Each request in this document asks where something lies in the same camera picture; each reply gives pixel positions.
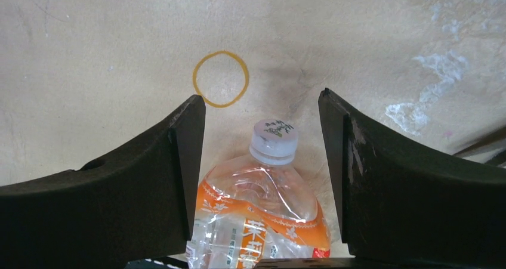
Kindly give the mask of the orange drink bottle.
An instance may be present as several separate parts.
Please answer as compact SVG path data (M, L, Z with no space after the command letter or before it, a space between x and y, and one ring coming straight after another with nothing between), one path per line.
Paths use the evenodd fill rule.
M331 238L315 194L292 166L298 131L254 125L249 152L202 179L186 258L190 268L253 268L262 259L327 258Z

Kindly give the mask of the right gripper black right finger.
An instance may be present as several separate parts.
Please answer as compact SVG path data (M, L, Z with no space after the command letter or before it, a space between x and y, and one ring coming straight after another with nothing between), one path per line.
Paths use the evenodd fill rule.
M318 99L341 239L357 258L505 267L505 169L442 153Z

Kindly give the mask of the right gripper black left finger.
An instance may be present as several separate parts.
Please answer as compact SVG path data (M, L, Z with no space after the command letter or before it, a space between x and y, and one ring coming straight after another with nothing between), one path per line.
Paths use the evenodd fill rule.
M1 267L124 268L184 252L205 113L193 95L81 169L1 187Z

